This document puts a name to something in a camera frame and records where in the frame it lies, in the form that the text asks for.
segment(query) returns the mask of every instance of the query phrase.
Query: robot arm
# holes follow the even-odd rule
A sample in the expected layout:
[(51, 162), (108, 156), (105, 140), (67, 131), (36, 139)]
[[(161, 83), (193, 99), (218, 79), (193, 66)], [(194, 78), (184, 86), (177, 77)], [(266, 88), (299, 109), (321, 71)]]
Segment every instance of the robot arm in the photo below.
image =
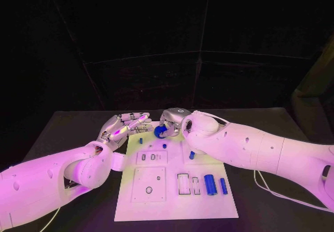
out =
[[(44, 156), (0, 173), (0, 231), (56, 210), (99, 187), (109, 170), (122, 171), (125, 155), (112, 152), (126, 135), (151, 131), (148, 113), (113, 116), (102, 126), (96, 141)], [(63, 177), (77, 183), (67, 188)]]
[(298, 183), (334, 211), (334, 145), (318, 145), (275, 136), (236, 124), (220, 125), (194, 111), (181, 120), (181, 133), (195, 154), (208, 154), (234, 167), (269, 172)]

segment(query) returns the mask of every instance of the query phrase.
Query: table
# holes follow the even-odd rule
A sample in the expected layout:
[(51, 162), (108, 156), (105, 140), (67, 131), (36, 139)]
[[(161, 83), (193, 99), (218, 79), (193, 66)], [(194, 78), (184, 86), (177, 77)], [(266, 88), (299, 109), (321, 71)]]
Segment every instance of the table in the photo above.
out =
[[(306, 141), (283, 108), (203, 111), (278, 136)], [(152, 120), (159, 119), (162, 110), (147, 112), (149, 112)], [(106, 120), (121, 113), (129, 113), (129, 111), (54, 112), (23, 161), (83, 146), (96, 139)], [(118, 149), (118, 152), (125, 153), (125, 148), (126, 144)], [(334, 231), (332, 213), (272, 196), (256, 186), (250, 170), (239, 169), (227, 164), (224, 166), (239, 218), (113, 222), (122, 173), (111, 171), (103, 185), (60, 208), (44, 231)], [(321, 205), (315, 197), (292, 181), (267, 173), (263, 173), (263, 177), (273, 191)], [(39, 231), (51, 216), (53, 213), (8, 231)]]

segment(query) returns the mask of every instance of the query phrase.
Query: white board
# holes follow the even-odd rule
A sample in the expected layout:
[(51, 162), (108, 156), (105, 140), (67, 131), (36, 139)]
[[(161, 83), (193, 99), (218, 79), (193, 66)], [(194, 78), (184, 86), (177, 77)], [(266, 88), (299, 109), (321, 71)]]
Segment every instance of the white board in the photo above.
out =
[[(155, 138), (152, 132), (131, 135), (126, 155), (115, 221), (239, 217), (224, 165), (207, 155), (195, 154), (190, 160), (190, 149), (181, 135), (164, 139)], [(178, 195), (177, 174), (188, 174), (190, 194)], [(214, 177), (217, 194), (213, 196), (206, 190), (207, 174)], [(193, 177), (198, 179), (200, 195), (194, 195)], [(226, 181), (227, 195), (221, 193), (220, 178)]]

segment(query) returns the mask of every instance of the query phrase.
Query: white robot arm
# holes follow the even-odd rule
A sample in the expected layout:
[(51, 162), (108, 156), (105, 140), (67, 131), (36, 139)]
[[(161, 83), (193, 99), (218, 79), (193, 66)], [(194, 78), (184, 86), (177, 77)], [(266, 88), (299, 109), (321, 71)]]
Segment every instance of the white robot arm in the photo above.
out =
[[(311, 144), (279, 137), (216, 117), (226, 122), (221, 125), (214, 117), (198, 111), (190, 113), (185, 109), (171, 108), (164, 110), (161, 116), (168, 129), (159, 132), (161, 126), (154, 132), (158, 131), (162, 138), (170, 128), (172, 130), (172, 127), (178, 127), (195, 154), (208, 154), (234, 167), (265, 171), (289, 179), (334, 211), (334, 145)], [(324, 177), (326, 166), (332, 168)]]
[[(152, 131), (148, 113), (113, 116), (96, 141), (86, 146), (27, 161), (0, 173), (0, 231), (56, 210), (99, 187), (109, 170), (122, 171), (125, 155), (113, 152), (128, 134)], [(63, 185), (63, 177), (77, 185)]]

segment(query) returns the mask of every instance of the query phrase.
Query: white cable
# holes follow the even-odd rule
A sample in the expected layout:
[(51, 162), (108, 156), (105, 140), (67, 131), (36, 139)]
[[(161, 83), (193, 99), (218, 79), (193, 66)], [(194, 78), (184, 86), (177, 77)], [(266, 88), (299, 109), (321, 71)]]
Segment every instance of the white cable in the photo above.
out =
[(293, 199), (293, 198), (289, 198), (289, 197), (280, 195), (279, 193), (273, 192), (273, 191), (269, 189), (269, 186), (267, 186), (267, 184), (266, 184), (266, 181), (265, 181), (265, 179), (263, 179), (263, 177), (262, 177), (260, 172), (259, 172), (259, 176), (260, 176), (260, 178), (262, 178), (262, 181), (263, 181), (263, 183), (265, 183), (266, 188), (262, 187), (262, 186), (259, 185), (259, 183), (257, 183), (257, 181), (256, 181), (256, 170), (253, 170), (253, 180), (254, 180), (256, 185), (259, 186), (259, 188), (262, 188), (263, 190), (266, 190), (273, 196), (280, 197), (280, 198), (283, 198), (283, 199), (286, 199), (286, 200), (290, 200), (290, 201), (293, 201), (293, 202), (296, 202), (296, 203), (299, 203), (299, 204), (302, 204), (302, 205), (305, 205), (305, 206), (308, 206), (308, 207), (311, 207), (311, 208), (315, 208), (315, 209), (319, 209), (319, 210), (324, 210), (324, 211), (332, 213), (332, 211), (331, 211), (328, 208), (318, 207), (318, 206), (315, 206), (315, 205), (312, 205), (312, 204), (309, 204), (309, 203), (305, 203), (305, 202), (302, 202), (302, 201), (299, 201), (299, 200), (296, 200), (296, 199)]
[(216, 115), (211, 115), (211, 114), (208, 114), (208, 113), (206, 113), (206, 112), (201, 112), (201, 111), (194, 111), (195, 113), (198, 113), (198, 114), (203, 114), (203, 115), (207, 115), (207, 116), (210, 116), (210, 117), (214, 117), (214, 118), (217, 118), (217, 119), (220, 119), (223, 122), (226, 122), (226, 123), (230, 123), (227, 120), (224, 120), (224, 119), (221, 119), (220, 117), (217, 117)]
[(50, 224), (50, 222), (51, 222), (51, 220), (53, 220), (53, 218), (54, 218), (54, 216), (56, 216), (56, 214), (57, 214), (59, 210), (60, 210), (60, 207), (57, 208), (57, 211), (56, 211), (56, 213), (54, 213), (54, 215), (53, 215), (53, 217), (51, 217), (51, 219), (50, 219), (49, 223), (47, 223), (47, 224), (46, 224), (46, 226), (43, 227), (43, 229), (40, 230), (40, 232), (44, 230), (44, 228), (46, 228), (46, 227), (47, 227), (47, 225)]

